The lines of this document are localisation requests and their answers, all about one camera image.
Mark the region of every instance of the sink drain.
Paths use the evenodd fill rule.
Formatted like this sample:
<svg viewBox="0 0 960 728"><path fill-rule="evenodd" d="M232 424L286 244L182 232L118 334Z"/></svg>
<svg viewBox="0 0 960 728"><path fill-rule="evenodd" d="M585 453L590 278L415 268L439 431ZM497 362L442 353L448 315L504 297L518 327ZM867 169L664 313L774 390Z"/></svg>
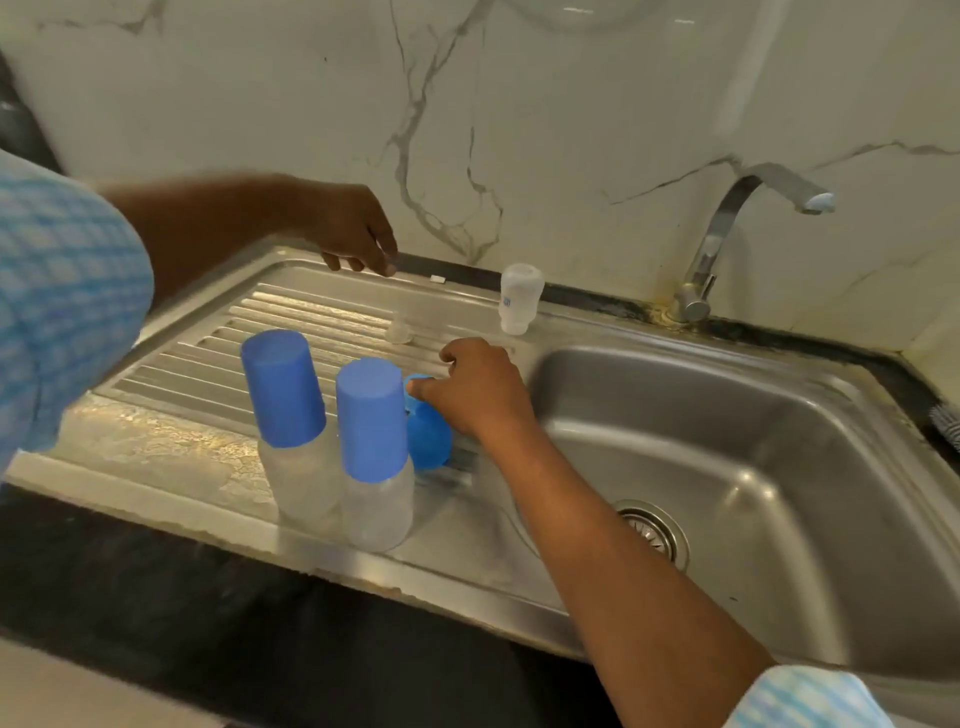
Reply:
<svg viewBox="0 0 960 728"><path fill-rule="evenodd" d="M670 559L678 569L686 569L689 550L683 532L673 519L647 503L620 501L614 507L652 548Z"/></svg>
<svg viewBox="0 0 960 728"><path fill-rule="evenodd" d="M654 521L651 514L644 513L637 508L627 508L619 511L619 513L634 531L647 540L650 546L673 561L677 549L674 548L673 539L665 526L661 526Z"/></svg>

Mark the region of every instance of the blue checkered shirt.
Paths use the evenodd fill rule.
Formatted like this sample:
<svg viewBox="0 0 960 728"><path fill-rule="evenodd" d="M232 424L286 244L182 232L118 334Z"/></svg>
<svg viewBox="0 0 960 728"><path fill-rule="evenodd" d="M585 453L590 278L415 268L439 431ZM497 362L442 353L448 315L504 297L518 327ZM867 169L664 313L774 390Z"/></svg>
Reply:
<svg viewBox="0 0 960 728"><path fill-rule="evenodd" d="M154 293L136 232L77 182L0 152L0 473L130 350Z"/></svg>
<svg viewBox="0 0 960 728"><path fill-rule="evenodd" d="M893 728L870 691L847 672L771 667L736 706L725 728Z"/></svg>

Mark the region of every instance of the faucet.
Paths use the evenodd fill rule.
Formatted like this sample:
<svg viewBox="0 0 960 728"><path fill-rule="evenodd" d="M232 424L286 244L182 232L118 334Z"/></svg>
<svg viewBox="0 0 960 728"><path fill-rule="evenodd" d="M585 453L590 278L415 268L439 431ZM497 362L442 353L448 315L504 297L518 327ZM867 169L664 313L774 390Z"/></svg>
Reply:
<svg viewBox="0 0 960 728"><path fill-rule="evenodd" d="M669 318L682 324L693 324L710 315L707 296L717 279L712 273L713 264L733 228L737 214L761 184L779 192L804 215L819 215L836 209L832 192L805 180L782 164L764 162L743 170L740 179L733 183L710 218L697 254L673 295L673 303L667 313Z"/></svg>

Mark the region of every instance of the blue cap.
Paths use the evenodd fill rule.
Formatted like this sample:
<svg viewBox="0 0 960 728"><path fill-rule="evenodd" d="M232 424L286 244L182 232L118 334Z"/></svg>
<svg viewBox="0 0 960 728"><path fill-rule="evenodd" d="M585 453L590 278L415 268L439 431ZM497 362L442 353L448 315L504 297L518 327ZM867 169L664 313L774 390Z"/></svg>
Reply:
<svg viewBox="0 0 960 728"><path fill-rule="evenodd" d="M351 361L337 373L340 454L347 475L379 483L407 462L403 374L386 359Z"/></svg>
<svg viewBox="0 0 960 728"><path fill-rule="evenodd" d="M240 345L260 437L273 448L295 448L324 431L320 382L303 334L261 331Z"/></svg>
<svg viewBox="0 0 960 728"><path fill-rule="evenodd" d="M407 440L414 468L429 471L439 468L450 459L453 430L440 412L426 402L420 402L420 406L407 418Z"/></svg>
<svg viewBox="0 0 960 728"><path fill-rule="evenodd" d="M429 379L430 375L410 375L403 380L403 407L407 412L413 414L417 411L417 408L424 404L423 400L418 400L416 397L412 397L407 394L407 382L411 379Z"/></svg>

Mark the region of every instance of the wall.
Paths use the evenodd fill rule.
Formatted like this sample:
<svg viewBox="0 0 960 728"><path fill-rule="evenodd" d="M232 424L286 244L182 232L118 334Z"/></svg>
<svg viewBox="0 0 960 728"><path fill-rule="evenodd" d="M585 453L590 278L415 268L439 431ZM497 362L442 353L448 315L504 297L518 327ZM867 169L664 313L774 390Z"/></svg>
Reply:
<svg viewBox="0 0 960 728"><path fill-rule="evenodd" d="M76 175L362 181L407 251L523 259L630 298L669 297L735 162L785 163L839 209L808 218L757 193L714 312L911 355L928 339L918 361L945 316L960 322L958 30L950 0L0 10L0 45Z"/></svg>

